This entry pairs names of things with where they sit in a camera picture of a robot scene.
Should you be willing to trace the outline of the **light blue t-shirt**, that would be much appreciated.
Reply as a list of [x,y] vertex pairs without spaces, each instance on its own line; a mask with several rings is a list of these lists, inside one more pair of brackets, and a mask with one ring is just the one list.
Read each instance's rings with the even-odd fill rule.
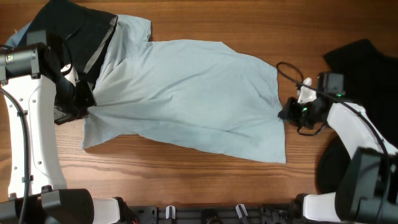
[[285,163],[277,70],[222,42],[151,41],[120,15],[84,120],[82,148],[137,134],[199,151]]

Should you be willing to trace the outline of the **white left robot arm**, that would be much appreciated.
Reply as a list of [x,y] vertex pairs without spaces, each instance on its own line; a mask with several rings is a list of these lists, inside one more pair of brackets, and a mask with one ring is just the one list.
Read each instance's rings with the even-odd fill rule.
[[22,47],[1,50],[1,93],[9,113],[12,172],[2,223],[126,223],[134,215],[115,197],[95,199],[67,187],[55,127],[88,114],[89,84],[63,62],[62,38],[29,32]]

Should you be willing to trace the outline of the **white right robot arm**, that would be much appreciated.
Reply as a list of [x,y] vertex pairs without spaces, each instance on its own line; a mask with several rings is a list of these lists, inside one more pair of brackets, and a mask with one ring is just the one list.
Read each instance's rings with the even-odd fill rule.
[[366,110],[342,99],[341,93],[314,88],[311,79],[296,80],[279,116],[298,128],[317,123],[333,129],[349,157],[337,189],[306,195],[302,216],[330,223],[397,223],[397,148],[386,141]]

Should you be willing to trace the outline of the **black clothes pile right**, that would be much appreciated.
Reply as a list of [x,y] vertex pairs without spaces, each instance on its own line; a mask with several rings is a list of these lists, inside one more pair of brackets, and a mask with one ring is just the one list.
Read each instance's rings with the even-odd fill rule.
[[[323,56],[335,73],[345,77],[346,97],[361,104],[382,136],[397,147],[397,58],[378,51],[362,39]],[[317,167],[321,193],[335,192],[351,159],[341,139],[333,138]]]

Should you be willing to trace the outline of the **black folded garment on stack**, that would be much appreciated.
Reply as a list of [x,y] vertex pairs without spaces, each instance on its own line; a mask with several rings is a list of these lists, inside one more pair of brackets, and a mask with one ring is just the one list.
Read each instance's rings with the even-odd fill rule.
[[27,32],[47,30],[59,35],[70,49],[70,53],[64,53],[64,63],[73,64],[79,79],[95,84],[117,21],[118,16],[110,12],[70,1],[49,1],[27,27]]

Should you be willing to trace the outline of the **blue denim folded jeans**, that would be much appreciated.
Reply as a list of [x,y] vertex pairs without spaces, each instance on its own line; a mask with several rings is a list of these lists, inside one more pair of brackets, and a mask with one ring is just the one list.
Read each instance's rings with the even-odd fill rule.
[[14,35],[10,36],[10,38],[6,42],[6,45],[10,47],[17,47],[30,25],[31,23],[28,23],[22,29],[16,31]]

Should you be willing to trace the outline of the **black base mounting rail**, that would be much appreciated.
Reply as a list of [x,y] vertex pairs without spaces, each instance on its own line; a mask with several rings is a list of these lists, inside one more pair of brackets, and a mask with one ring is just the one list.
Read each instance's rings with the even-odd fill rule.
[[246,207],[246,214],[240,215],[235,207],[192,207],[176,208],[175,214],[166,217],[166,209],[156,206],[130,208],[139,223],[146,224],[271,224],[271,223],[306,223],[300,212],[288,204],[265,204]]

